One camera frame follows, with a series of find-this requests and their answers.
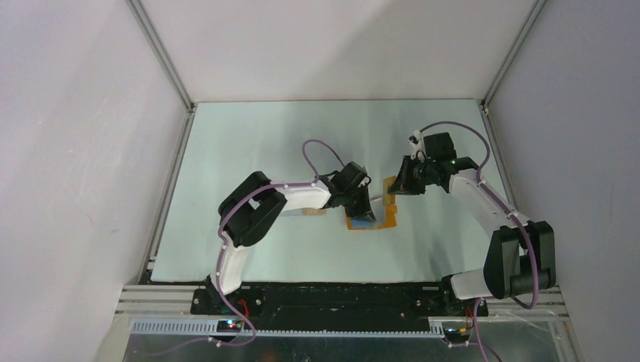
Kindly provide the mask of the orange card holder wallet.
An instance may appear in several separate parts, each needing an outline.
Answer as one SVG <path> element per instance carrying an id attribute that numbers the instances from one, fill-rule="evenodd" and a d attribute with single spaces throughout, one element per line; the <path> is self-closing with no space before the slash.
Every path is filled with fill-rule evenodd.
<path id="1" fill-rule="evenodd" d="M 395 228 L 397 223 L 397 212 L 398 208 L 395 202 L 395 196 L 389 195 L 387 192 L 388 187 L 393 183 L 395 177 L 391 176 L 385 178 L 383 181 L 383 192 L 381 196 L 377 196 L 370 199 L 370 205 L 372 208 L 373 216 L 375 220 L 372 222 L 376 223 L 376 227 L 374 229 L 364 229 L 364 230 L 350 230 L 348 228 L 348 222 L 350 217 L 346 218 L 346 227 L 350 231 L 378 231 L 383 229 L 392 229 Z"/>

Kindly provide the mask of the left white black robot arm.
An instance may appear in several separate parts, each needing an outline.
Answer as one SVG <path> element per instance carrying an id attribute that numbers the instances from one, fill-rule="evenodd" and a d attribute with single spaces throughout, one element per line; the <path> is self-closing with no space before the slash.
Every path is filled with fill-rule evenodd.
<path id="1" fill-rule="evenodd" d="M 210 305 L 221 314 L 235 311 L 236 290 L 242 285 L 242 272 L 252 247 L 264 239 L 282 213 L 342 207 L 349 217 L 375 221 L 369 201 L 370 183 L 366 170 L 355 162 L 307 182 L 275 183 L 261 171 L 251 173 L 218 208 L 221 247 L 209 274 L 215 286 Z"/>

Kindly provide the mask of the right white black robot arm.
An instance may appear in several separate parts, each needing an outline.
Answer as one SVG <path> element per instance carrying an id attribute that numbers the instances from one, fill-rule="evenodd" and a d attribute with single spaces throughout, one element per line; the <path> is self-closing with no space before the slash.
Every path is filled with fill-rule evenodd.
<path id="1" fill-rule="evenodd" d="M 556 286 L 555 238 L 546 221 L 534 222 L 517 211 L 483 177 L 471 158 L 457 156 L 449 133 L 410 136 L 412 151 L 402 160 L 391 195 L 422 195 L 438 186 L 474 216 L 490 238 L 482 268 L 449 276 L 440 292 L 443 312 L 458 315 L 469 299 L 515 298 Z"/>

